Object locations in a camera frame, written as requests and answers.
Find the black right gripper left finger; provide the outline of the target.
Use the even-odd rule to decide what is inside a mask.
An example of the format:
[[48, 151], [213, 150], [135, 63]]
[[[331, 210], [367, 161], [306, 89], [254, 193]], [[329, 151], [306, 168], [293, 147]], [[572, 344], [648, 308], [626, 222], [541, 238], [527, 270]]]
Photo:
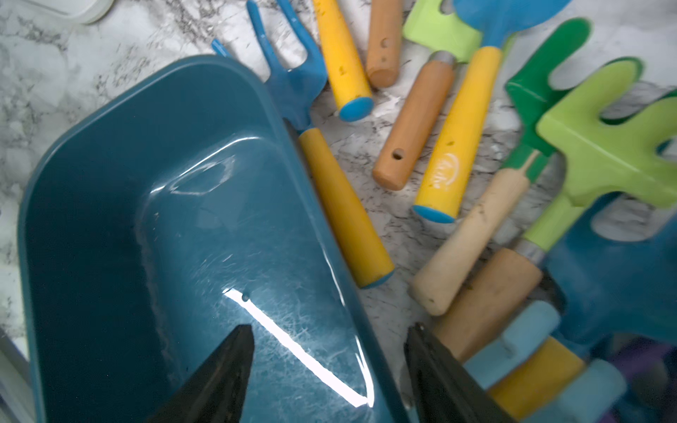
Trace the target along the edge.
[[149, 422], [238, 422], [255, 352], [252, 327], [234, 328]]

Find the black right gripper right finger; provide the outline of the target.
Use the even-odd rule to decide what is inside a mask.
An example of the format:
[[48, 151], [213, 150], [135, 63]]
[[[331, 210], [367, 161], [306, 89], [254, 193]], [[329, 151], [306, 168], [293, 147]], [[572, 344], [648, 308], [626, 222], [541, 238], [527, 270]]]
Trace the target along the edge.
[[423, 324], [409, 327], [407, 375], [419, 422], [513, 422]]

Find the lime rake light wood handle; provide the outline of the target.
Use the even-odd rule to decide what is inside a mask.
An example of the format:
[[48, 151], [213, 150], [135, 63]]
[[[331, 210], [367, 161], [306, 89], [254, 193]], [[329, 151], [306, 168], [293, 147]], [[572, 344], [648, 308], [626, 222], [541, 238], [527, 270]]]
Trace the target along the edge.
[[634, 57], [607, 63], [538, 121], [538, 134], [565, 158], [562, 188], [513, 247], [488, 260], [435, 326], [457, 360], [467, 361], [504, 329], [541, 282], [545, 255], [599, 197], [620, 191], [658, 208], [675, 204], [676, 165], [658, 154], [676, 135], [675, 98], [656, 100], [624, 123], [600, 119], [643, 69]]

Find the teal fork rake yellow handle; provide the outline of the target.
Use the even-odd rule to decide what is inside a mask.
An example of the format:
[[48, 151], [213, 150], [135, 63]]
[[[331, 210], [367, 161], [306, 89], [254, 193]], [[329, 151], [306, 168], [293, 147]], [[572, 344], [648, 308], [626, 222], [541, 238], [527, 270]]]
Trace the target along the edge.
[[565, 300], [552, 336], [583, 361], [606, 358], [637, 338], [676, 347], [676, 222], [642, 241], [615, 241], [574, 225], [547, 268]]

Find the purple rake pink handle front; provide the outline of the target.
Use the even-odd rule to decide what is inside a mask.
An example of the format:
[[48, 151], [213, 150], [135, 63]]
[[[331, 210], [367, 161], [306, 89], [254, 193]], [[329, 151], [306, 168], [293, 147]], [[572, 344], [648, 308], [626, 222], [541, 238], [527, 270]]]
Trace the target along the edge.
[[676, 421], [676, 348], [637, 338], [606, 358], [628, 389], [602, 422]]

